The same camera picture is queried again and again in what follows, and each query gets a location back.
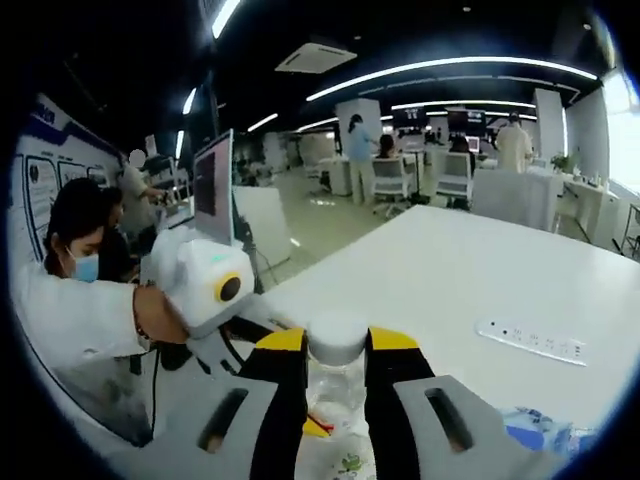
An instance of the face mask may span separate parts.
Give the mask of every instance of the face mask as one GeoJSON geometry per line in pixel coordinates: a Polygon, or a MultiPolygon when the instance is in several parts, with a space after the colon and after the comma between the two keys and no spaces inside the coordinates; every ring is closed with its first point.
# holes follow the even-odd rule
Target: face mask
{"type": "Polygon", "coordinates": [[[95,282],[98,279],[98,254],[89,255],[88,257],[76,258],[73,253],[67,249],[69,255],[76,262],[76,270],[73,272],[72,278],[81,282],[95,282]]]}

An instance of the power strip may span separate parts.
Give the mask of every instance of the power strip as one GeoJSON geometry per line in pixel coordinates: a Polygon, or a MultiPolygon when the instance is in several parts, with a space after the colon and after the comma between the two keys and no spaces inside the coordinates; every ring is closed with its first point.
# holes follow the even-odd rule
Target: power strip
{"type": "Polygon", "coordinates": [[[545,334],[529,327],[514,326],[499,320],[479,321],[476,323],[476,333],[543,357],[587,366],[586,344],[573,338],[545,334]]]}

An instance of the ceiling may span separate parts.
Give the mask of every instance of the ceiling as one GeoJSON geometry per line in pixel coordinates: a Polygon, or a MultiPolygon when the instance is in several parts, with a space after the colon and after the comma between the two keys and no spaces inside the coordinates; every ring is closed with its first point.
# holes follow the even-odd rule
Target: ceiling
{"type": "MultiPolygon", "coordinates": [[[[217,11],[221,1],[207,3],[217,11]]],[[[358,95],[380,100],[384,114],[392,105],[423,101],[531,103],[541,86],[534,81],[562,84],[545,88],[557,89],[569,105],[598,82],[503,63],[416,69],[305,100],[360,75],[460,56],[526,57],[602,75],[607,64],[593,31],[583,27],[590,16],[583,7],[560,3],[527,9],[517,2],[472,0],[242,0],[213,42],[196,0],[84,2],[69,14],[73,20],[42,88],[122,149],[139,146],[147,134],[184,128],[184,101],[210,68],[223,105],[221,124],[240,130],[272,113],[279,116],[269,129],[296,129],[332,117],[337,102],[358,95]],[[464,12],[465,6],[471,11],[464,12]],[[358,57],[321,75],[274,71],[302,44],[318,39],[358,57]]]]}

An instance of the clear plastic bottle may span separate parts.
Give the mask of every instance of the clear plastic bottle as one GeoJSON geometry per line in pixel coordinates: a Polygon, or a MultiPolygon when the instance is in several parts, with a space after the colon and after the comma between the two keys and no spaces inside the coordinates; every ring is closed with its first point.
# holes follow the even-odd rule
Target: clear plastic bottle
{"type": "Polygon", "coordinates": [[[353,314],[327,313],[307,328],[309,413],[333,427],[332,437],[364,423],[364,346],[368,327],[353,314]]]}

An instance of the black cable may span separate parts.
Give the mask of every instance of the black cable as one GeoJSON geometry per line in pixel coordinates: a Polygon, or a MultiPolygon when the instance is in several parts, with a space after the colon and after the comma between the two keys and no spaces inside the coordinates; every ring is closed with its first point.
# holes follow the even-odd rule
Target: black cable
{"type": "Polygon", "coordinates": [[[158,380],[158,365],[160,364],[160,349],[156,348],[156,360],[153,365],[153,379],[151,380],[151,439],[156,431],[156,382],[158,380]]]}
{"type": "Polygon", "coordinates": [[[278,279],[276,278],[275,274],[273,273],[273,267],[271,266],[271,264],[269,263],[269,260],[267,260],[267,257],[265,257],[260,250],[258,250],[257,248],[255,249],[256,252],[258,252],[258,255],[260,255],[262,258],[264,258],[265,263],[267,264],[267,268],[269,269],[269,273],[271,274],[271,278],[273,278],[273,282],[276,285],[279,285],[280,282],[278,282],[278,279]]]}

